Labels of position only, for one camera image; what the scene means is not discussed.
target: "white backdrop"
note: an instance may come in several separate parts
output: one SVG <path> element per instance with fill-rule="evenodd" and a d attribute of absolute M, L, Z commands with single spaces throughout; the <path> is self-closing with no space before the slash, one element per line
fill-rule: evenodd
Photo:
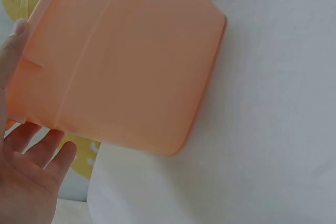
<path fill-rule="evenodd" d="M 336 223 L 336 1 L 212 1 L 229 23 L 188 144 L 103 145 L 94 222 Z"/>

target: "orange plastic container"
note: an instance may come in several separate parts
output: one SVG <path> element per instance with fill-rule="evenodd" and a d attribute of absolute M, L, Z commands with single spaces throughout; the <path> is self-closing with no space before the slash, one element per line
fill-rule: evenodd
<path fill-rule="evenodd" d="M 7 89 L 8 117 L 174 154 L 225 24 L 208 0 L 40 0 Z"/>

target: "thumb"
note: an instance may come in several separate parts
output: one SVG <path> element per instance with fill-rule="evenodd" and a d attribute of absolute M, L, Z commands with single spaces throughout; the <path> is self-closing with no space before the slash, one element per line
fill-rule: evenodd
<path fill-rule="evenodd" d="M 25 47 L 28 35 L 28 25 L 24 19 L 19 19 L 10 35 L 0 48 L 0 88 L 3 90 L 16 69 Z"/>

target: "finger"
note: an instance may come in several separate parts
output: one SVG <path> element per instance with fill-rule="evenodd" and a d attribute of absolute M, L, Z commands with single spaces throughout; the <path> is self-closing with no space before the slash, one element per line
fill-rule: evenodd
<path fill-rule="evenodd" d="M 28 25 L 19 19 L 13 28 L 13 34 L 7 38 L 0 50 L 0 87 L 6 88 L 12 73 L 20 60 L 28 35 Z"/>
<path fill-rule="evenodd" d="M 40 129 L 40 126 L 33 123 L 22 124 L 5 138 L 4 144 L 21 153 Z"/>
<path fill-rule="evenodd" d="M 73 142 L 65 143 L 45 169 L 45 172 L 52 177 L 58 187 L 61 186 L 65 175 L 75 159 L 76 150 L 76 145 Z"/>
<path fill-rule="evenodd" d="M 41 141 L 26 151 L 25 156 L 43 169 L 51 160 L 63 136 L 61 131 L 50 130 Z"/>

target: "white sheet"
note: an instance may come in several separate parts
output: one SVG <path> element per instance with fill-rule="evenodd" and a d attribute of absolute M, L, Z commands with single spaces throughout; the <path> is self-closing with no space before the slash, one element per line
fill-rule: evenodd
<path fill-rule="evenodd" d="M 334 224 L 336 1 L 213 2 L 229 25 L 187 146 L 102 146 L 94 223 Z"/>
<path fill-rule="evenodd" d="M 52 224 L 92 224 L 87 203 L 59 199 Z"/>

